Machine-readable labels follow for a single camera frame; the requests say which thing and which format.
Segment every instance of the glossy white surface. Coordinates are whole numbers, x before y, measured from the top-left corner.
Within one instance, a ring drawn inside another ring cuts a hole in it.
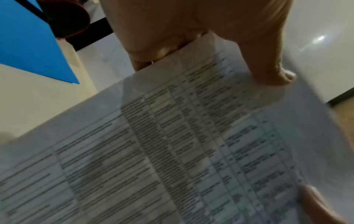
[[[284,54],[327,102],[354,87],[354,1],[297,0]]]

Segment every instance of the document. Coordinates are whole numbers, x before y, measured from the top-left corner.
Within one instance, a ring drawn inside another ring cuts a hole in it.
[[[353,173],[302,79],[260,86],[237,46],[208,34],[3,146],[0,219],[306,223],[297,186],[308,183],[354,220]]]

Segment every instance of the blue object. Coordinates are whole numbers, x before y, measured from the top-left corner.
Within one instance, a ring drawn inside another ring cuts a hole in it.
[[[0,32],[1,64],[79,84],[50,26],[14,0],[0,0]]]

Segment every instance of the blue folder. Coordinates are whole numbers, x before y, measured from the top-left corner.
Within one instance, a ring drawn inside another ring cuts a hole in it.
[[[50,26],[14,0],[0,0],[0,32],[1,64],[79,84]]]

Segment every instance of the paper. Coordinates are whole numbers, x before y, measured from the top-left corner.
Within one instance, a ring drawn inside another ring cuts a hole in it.
[[[302,80],[261,87],[209,34],[2,147],[0,218],[305,223],[308,182],[353,221],[348,149]]]
[[[0,1],[0,11],[1,64],[79,84],[47,23],[15,0]]]

